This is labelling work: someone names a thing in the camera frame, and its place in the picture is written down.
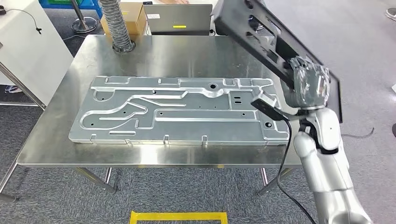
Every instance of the cardboard box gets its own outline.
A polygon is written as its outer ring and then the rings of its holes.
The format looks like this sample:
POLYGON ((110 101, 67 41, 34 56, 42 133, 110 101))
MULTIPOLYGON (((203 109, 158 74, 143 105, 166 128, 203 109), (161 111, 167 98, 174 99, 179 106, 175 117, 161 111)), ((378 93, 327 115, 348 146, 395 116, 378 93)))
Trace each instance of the cardboard box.
MULTIPOLYGON (((144 12, 143 4, 141 2, 121 2, 120 8, 125 24, 127 25, 129 36, 133 41, 136 41, 139 36, 143 35, 144 28, 146 27, 146 13, 144 12)), ((105 15, 103 15, 100 23, 102 23, 107 39, 112 42, 113 40, 105 15)))

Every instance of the silver hose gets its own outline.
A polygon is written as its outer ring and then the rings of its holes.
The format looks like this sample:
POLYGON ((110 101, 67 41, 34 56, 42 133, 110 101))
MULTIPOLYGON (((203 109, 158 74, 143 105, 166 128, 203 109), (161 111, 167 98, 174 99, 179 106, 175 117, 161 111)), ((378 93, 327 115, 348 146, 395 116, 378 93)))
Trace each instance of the silver hose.
POLYGON ((129 38, 118 0, 100 0, 100 3, 113 38, 113 50, 117 53, 132 51, 136 44, 129 38))

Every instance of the metal pole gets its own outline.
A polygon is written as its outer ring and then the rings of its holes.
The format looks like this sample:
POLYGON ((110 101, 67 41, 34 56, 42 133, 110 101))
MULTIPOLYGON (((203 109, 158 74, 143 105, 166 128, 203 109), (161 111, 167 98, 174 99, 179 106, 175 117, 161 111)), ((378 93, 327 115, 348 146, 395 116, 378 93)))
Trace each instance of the metal pole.
POLYGON ((8 68, 0 62, 0 71, 13 82, 18 88, 22 90, 28 97, 30 97, 33 102, 35 102, 42 110, 45 110, 45 105, 41 100, 34 94, 32 91, 29 90, 27 86, 25 86, 8 68))
POLYGON ((8 171, 7 171, 6 175, 3 177, 3 180, 1 180, 1 182, 0 182, 0 193, 1 193, 1 192, 3 191, 3 189, 5 188, 5 186, 6 186, 7 182, 8 182, 8 180, 10 179, 12 173, 14 172, 16 166, 18 165, 18 164, 16 163, 16 159, 18 158, 18 156, 19 156, 19 153, 18 153, 18 155, 15 157, 15 159, 14 159, 12 165, 10 166, 10 168, 8 168, 8 171))
POLYGON ((105 176, 105 183, 109 183, 111 171, 112 171, 112 168, 111 168, 111 167, 107 168, 107 170, 106 170, 106 176, 105 176))
POLYGON ((84 20, 84 16, 81 13, 81 10, 78 7, 78 4, 77 4, 76 0, 71 0, 71 5, 73 6, 74 11, 76 11, 77 17, 80 20, 81 25, 83 26, 83 28, 84 29, 88 29, 88 26, 87 26, 87 24, 85 23, 85 20, 84 20))
MULTIPOLYGON (((282 181, 284 180, 286 177, 290 176, 293 173, 293 169, 292 168, 286 168, 284 170, 282 170, 281 175, 279 177, 279 179, 282 181)), ((276 183, 276 177, 274 179, 272 179, 265 187, 263 187, 260 191, 259 191, 259 195, 263 196, 264 194, 268 193, 271 189, 273 189, 275 186, 277 185, 276 183)))
POLYGON ((89 171, 87 168, 74 168, 77 173, 85 176, 86 178, 88 178, 90 181, 94 182, 96 185, 98 185, 99 187, 107 190, 110 193, 114 193, 115 189, 108 185, 107 183, 105 183, 103 180, 101 180, 99 177, 97 177, 95 174, 93 174, 91 171, 89 171))
POLYGON ((12 173, 14 172, 16 166, 18 165, 16 163, 16 160, 21 152, 18 153, 18 155, 15 157, 13 163, 11 164, 10 168, 8 168, 8 171, 6 172, 6 175, 3 177, 3 179, 0 182, 0 200, 6 201, 6 202, 14 202, 16 201, 15 196, 10 196, 6 194, 2 194, 3 189, 5 188, 8 180, 10 179, 12 173))
POLYGON ((268 184, 267 174, 265 173, 265 168, 260 168, 262 183, 264 187, 268 184))
POLYGON ((17 103, 17 102, 6 102, 6 101, 1 101, 0 106, 38 106, 36 103, 17 103))
POLYGON ((10 195, 5 195, 5 194, 0 194, 0 200, 5 201, 5 202, 15 202, 16 197, 10 196, 10 195))

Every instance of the gray carpet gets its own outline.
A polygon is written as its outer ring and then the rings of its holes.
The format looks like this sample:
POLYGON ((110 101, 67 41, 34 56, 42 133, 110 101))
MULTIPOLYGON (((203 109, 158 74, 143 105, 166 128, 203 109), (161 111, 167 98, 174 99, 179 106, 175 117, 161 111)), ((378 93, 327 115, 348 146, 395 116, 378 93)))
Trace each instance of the gray carpet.
MULTIPOLYGON (((384 16, 391 0, 268 0, 271 9, 342 80, 343 133, 368 139, 344 138, 356 193, 375 223, 396 217, 396 22, 384 16)), ((75 19, 71 10, 46 10, 60 35, 75 19)), ((82 38, 66 42, 75 54, 82 38)), ((0 175, 4 175, 41 111, 0 107, 0 175)), ((104 176, 105 169, 94 169, 104 176)), ((268 170, 274 177, 276 170, 268 170)), ((231 224, 308 223, 302 212, 279 190, 264 197, 258 169, 114 169, 110 195, 70 169, 18 167, 5 193, 21 198, 0 202, 0 223, 121 224, 136 212, 226 211, 231 224)), ((302 170, 283 185, 316 216, 302 170)), ((216 223, 216 222, 139 222, 216 223)))

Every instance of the floor marking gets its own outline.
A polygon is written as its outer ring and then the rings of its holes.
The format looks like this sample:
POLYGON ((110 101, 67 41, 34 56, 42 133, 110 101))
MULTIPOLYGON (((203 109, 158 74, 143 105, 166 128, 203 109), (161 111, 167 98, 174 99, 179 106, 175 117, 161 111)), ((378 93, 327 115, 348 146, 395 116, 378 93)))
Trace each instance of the floor marking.
POLYGON ((220 220, 221 224, 228 224, 226 212, 166 212, 166 213, 137 213, 131 212, 129 224, 137 221, 185 221, 185 220, 220 220))

